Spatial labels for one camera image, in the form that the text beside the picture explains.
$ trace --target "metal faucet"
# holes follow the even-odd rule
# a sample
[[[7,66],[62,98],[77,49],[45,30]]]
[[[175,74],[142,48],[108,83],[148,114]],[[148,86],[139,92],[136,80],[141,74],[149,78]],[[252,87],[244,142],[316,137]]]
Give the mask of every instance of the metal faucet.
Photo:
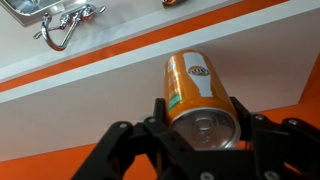
[[[99,12],[102,13],[104,10],[106,9],[105,6],[101,7],[99,10],[97,10],[97,8],[92,5],[92,4],[86,4],[83,5],[81,7],[78,7],[74,10],[71,10],[67,13],[64,13],[61,15],[60,17],[60,26],[57,27],[51,27],[49,28],[49,24],[52,20],[52,16],[49,14],[45,14],[43,16],[43,21],[41,24],[41,31],[36,33],[33,38],[34,39],[39,39],[41,37],[41,35],[43,36],[44,40],[47,42],[47,44],[54,50],[56,51],[63,51],[74,31],[76,30],[76,28],[80,25],[80,22],[87,22],[90,19],[93,19],[93,17]],[[70,29],[66,35],[66,37],[64,38],[64,40],[62,41],[61,45],[57,45],[56,43],[54,43],[49,35],[49,31],[53,31],[53,30],[65,30],[65,28],[68,26],[70,26]]]

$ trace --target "can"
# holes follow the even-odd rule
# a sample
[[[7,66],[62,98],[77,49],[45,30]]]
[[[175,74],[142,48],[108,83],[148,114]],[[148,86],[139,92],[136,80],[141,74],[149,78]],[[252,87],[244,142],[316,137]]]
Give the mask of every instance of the can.
[[[165,64],[166,123],[196,150],[234,147],[237,113],[210,60],[183,50]]]

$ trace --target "screw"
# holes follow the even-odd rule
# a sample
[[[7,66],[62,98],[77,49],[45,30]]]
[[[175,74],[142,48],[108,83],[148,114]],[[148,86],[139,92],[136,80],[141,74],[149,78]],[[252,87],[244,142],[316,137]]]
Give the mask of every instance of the screw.
[[[289,122],[290,124],[292,124],[292,125],[297,125],[297,124],[298,124],[298,121],[295,120],[295,119],[290,119],[288,122]]]
[[[119,127],[120,127],[120,128],[126,128],[127,126],[128,126],[128,125],[127,125],[126,123],[121,123]]]
[[[274,172],[274,171],[266,171],[264,173],[264,177],[267,179],[267,180],[280,180],[280,177],[279,175]]]
[[[260,121],[263,120],[263,118],[264,118],[264,117],[263,117],[262,115],[256,115],[256,119],[258,119],[258,120],[260,120]]]
[[[156,122],[156,119],[155,119],[155,118],[150,118],[150,119],[149,119],[149,123],[154,123],[154,122]]]
[[[200,174],[200,180],[214,180],[214,176],[210,172],[203,172]]]

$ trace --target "can lid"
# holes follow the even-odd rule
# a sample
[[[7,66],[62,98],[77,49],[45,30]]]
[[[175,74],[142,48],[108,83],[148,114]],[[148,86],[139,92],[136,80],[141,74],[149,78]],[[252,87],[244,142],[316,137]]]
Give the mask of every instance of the can lid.
[[[193,109],[171,124],[196,150],[233,147],[240,138],[238,121],[230,113],[215,108]]]

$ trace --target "orange can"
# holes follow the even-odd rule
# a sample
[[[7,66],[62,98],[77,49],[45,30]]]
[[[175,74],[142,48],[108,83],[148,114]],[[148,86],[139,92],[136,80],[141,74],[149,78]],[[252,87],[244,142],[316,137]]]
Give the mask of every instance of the orange can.
[[[237,113],[210,60],[194,50],[165,65],[166,122],[196,150],[233,147],[240,138]]]

